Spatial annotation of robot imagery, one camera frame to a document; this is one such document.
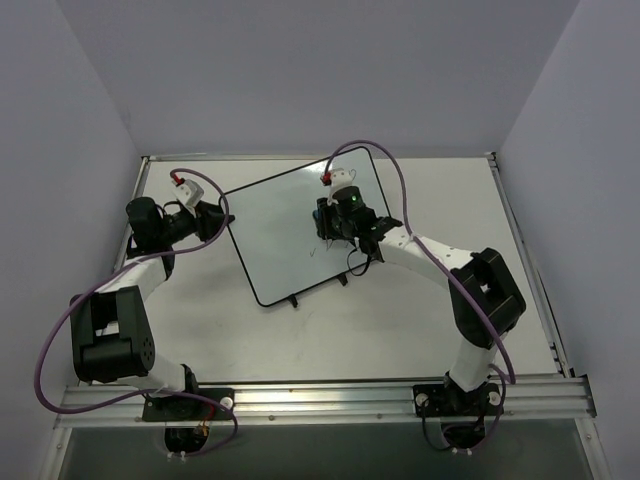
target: table surface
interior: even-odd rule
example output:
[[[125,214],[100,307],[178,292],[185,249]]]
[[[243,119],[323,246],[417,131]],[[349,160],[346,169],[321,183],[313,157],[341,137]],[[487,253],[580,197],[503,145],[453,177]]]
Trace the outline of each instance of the table surface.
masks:
[[[505,341],[516,372],[556,373],[486,159],[399,161],[416,232],[469,250],[491,246],[504,256],[527,302]],[[228,191],[305,163],[151,162],[143,195],[171,200],[168,173],[178,166],[205,173]],[[395,170],[385,160],[376,160],[376,168],[391,213],[400,218]],[[204,188],[204,199],[217,201]],[[197,243],[188,238],[176,248]],[[259,306],[225,232],[212,246],[177,257],[172,277],[146,309],[158,352],[189,365],[200,382],[439,377],[460,343],[449,293],[397,266],[374,264],[363,277],[349,276],[347,286],[329,282],[299,295],[299,302],[297,309],[286,302]],[[504,366],[500,358],[496,363]]]

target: screw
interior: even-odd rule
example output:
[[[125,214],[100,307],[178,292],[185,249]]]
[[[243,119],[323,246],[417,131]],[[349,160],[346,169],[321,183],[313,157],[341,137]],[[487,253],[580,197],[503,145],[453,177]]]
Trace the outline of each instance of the screw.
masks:
[[[220,399],[220,405],[227,410],[231,410],[233,408],[233,399],[231,397],[223,397]]]
[[[425,407],[429,405],[429,395],[426,393],[419,393],[416,395],[416,405],[421,407],[423,404]]]
[[[500,395],[498,392],[489,392],[489,403],[494,407],[500,405]]]

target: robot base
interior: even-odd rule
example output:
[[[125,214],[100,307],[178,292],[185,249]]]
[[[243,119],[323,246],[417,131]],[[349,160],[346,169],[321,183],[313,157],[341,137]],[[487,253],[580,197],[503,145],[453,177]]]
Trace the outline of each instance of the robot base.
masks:
[[[231,388],[199,388],[197,394],[215,400],[223,405],[228,400],[234,401],[234,391]],[[213,416],[208,404],[197,400],[181,397],[149,398],[144,404],[142,421],[144,422],[185,422],[210,420],[213,422],[231,420],[231,415],[221,409],[214,409]]]
[[[499,399],[500,391],[496,384],[485,383],[473,392],[463,393],[445,382],[440,385],[414,385],[413,398],[418,417],[422,417],[423,403],[426,418],[495,416],[498,406],[491,399]]]

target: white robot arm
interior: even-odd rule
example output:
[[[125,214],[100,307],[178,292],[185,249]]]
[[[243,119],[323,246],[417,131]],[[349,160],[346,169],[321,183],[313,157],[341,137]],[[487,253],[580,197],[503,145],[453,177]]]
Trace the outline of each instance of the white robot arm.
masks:
[[[472,260],[472,252],[450,247],[427,237],[418,236],[422,243],[449,270],[463,269]],[[426,257],[407,229],[391,229],[378,244],[381,259],[408,268],[448,289],[448,282],[440,269]],[[471,392],[482,386],[489,377],[489,364],[493,363],[497,347],[479,347],[462,338],[458,355],[449,370],[449,378],[464,392]]]
[[[193,233],[209,240],[221,228],[224,213],[219,206],[201,201],[203,189],[192,180],[174,177],[173,193],[176,201],[169,203],[179,211],[172,215],[148,197],[127,205],[133,233],[126,263],[137,265],[98,289],[71,315],[73,362],[80,380],[145,390],[197,391],[187,366],[156,352],[144,302],[171,276],[175,263],[174,255],[153,258],[153,254],[171,252],[173,244]]]
[[[326,174],[322,181],[332,185],[332,175]],[[400,221],[378,217],[366,206],[358,187],[350,181],[341,182],[338,188],[332,185],[331,197],[331,203],[326,198],[318,199],[313,214],[320,238],[350,241],[371,259],[408,268],[448,288],[456,326],[463,338],[445,383],[461,403],[477,401],[487,383],[496,345],[473,308],[419,248],[416,236],[410,235]],[[504,338],[526,305],[500,254],[490,248],[473,253],[417,237],[462,283]]]

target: white wall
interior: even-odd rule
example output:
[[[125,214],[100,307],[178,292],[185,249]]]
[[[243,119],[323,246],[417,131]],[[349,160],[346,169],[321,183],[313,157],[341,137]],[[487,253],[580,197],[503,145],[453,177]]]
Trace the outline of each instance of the white wall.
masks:
[[[17,480],[37,476],[53,426],[32,389],[40,345],[112,265],[139,156],[53,1],[3,2],[0,60],[0,478]],[[45,370],[56,402],[69,336]]]
[[[639,24],[637,1],[582,0],[501,152],[618,479],[640,472]]]
[[[59,0],[149,153],[482,154],[577,0]]]

